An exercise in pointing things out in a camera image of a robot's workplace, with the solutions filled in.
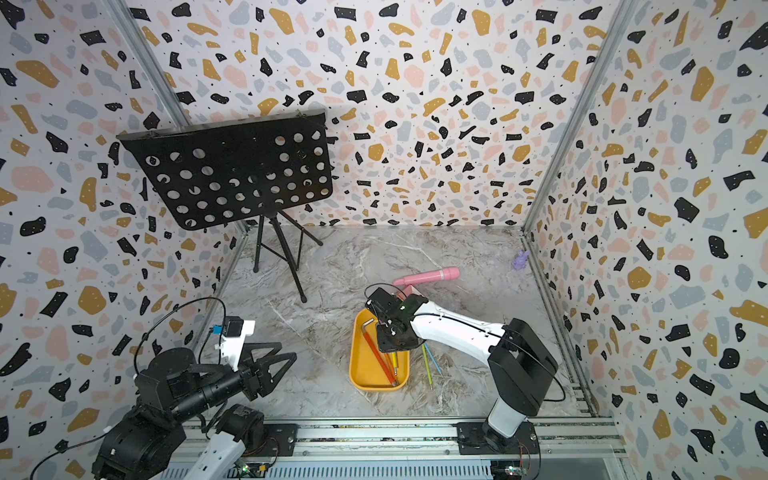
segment tripod leg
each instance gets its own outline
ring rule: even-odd
[[[280,245],[283,247],[283,253],[285,253],[286,258],[288,259],[288,267],[290,268],[291,275],[293,275],[293,281],[296,282],[296,288],[299,289],[301,302],[306,303],[306,295],[304,295],[304,289],[301,288],[299,274],[296,271],[296,261],[293,259],[293,254],[290,252],[286,236],[283,234],[283,229],[280,228],[280,222],[277,221],[277,217],[272,217],[270,218],[270,223],[275,228],[277,239],[280,241]]]
[[[256,236],[256,254],[253,256],[253,272],[259,271],[259,256],[261,255],[261,236],[264,233],[264,215],[259,216],[259,233]]]
[[[304,227],[302,227],[302,226],[301,226],[301,223],[299,223],[299,222],[295,221],[293,218],[291,218],[290,216],[288,216],[288,214],[286,214],[286,213],[285,213],[285,212],[283,212],[282,210],[280,211],[280,215],[283,215],[283,216],[286,218],[286,220],[288,220],[290,223],[293,223],[293,225],[294,225],[296,228],[298,228],[299,230],[301,230],[301,231],[303,231],[304,233],[306,233],[306,235],[307,235],[309,238],[311,238],[312,240],[315,240],[315,243],[317,243],[317,244],[318,244],[318,245],[320,245],[320,246],[322,246],[322,245],[323,245],[323,242],[321,242],[320,240],[317,240],[317,239],[315,238],[315,236],[314,236],[314,235],[312,235],[312,234],[311,234],[311,233],[310,233],[310,232],[309,232],[309,231],[308,231],[306,228],[304,228]]]

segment tripod stand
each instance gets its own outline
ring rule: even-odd
[[[293,259],[293,254],[290,251],[290,247],[288,246],[288,241],[286,240],[286,236],[283,233],[283,228],[280,227],[280,222],[277,219],[277,214],[282,215],[286,218],[290,223],[292,223],[296,228],[301,230],[301,236],[299,237],[299,254],[296,256],[296,259]],[[270,223],[272,224],[272,228],[275,230],[275,234],[277,235],[277,239],[280,242],[280,246],[283,248],[283,255],[280,255],[275,250],[269,248],[267,245],[263,245],[261,243],[261,238],[263,236],[264,232],[264,217],[270,219]],[[304,289],[301,287],[301,281],[299,280],[299,263],[301,262],[301,247],[304,245],[304,234],[314,240],[315,243],[322,246],[323,242],[320,240],[317,240],[314,235],[312,235],[306,228],[302,227],[297,221],[295,221],[293,218],[286,215],[285,212],[282,210],[278,210],[277,212],[272,212],[268,214],[262,214],[259,215],[259,233],[256,237],[256,253],[253,256],[253,272],[256,273],[259,271],[259,257],[261,256],[261,247],[266,248],[270,252],[277,255],[280,259],[286,261],[288,263],[288,267],[290,268],[291,275],[293,275],[293,281],[296,282],[296,288],[299,289],[299,296],[301,297],[302,303],[306,303],[306,295],[304,295]]]

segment yellow tray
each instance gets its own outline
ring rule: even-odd
[[[352,335],[352,354],[349,357],[349,379],[360,390],[392,392],[401,389],[408,382],[408,377],[411,373],[411,355],[410,352],[397,352],[398,367],[397,377],[395,377],[397,386],[391,386],[360,330],[360,327],[365,322],[373,318],[375,318],[374,315],[367,309],[360,310],[360,313],[355,318],[355,331]],[[376,323],[370,323],[366,327],[366,332],[373,339],[373,343],[376,344]],[[379,354],[382,358],[384,355],[387,355],[390,361],[392,360],[391,353]]]

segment purple figurine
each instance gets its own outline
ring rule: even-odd
[[[523,270],[525,268],[525,261],[528,259],[528,255],[530,254],[531,252],[524,252],[523,250],[519,250],[515,260],[512,261],[512,267],[515,270]]]

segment pink spot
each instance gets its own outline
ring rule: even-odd
[[[53,327],[48,339],[45,341],[45,352],[64,362],[69,358],[69,348],[67,347],[67,329],[63,325]]]
[[[424,71],[415,65],[406,68],[402,75],[414,88],[421,88],[424,82]]]
[[[86,81],[78,84],[78,91],[80,92],[80,95],[84,97],[90,97],[94,94],[93,87]]]
[[[51,54],[51,65],[53,65],[53,68],[56,70],[59,70],[69,78],[72,78],[72,69],[65,65],[63,61],[59,60],[56,55]]]
[[[224,78],[229,80],[232,85],[236,87],[245,88],[247,86],[243,71],[232,65],[227,65],[224,68]]]
[[[627,102],[623,98],[619,98],[613,104],[611,104],[611,121],[614,125],[618,125],[624,114],[627,113]]]
[[[58,257],[56,256],[56,250],[43,247],[38,255],[38,266],[51,275],[58,275]]]

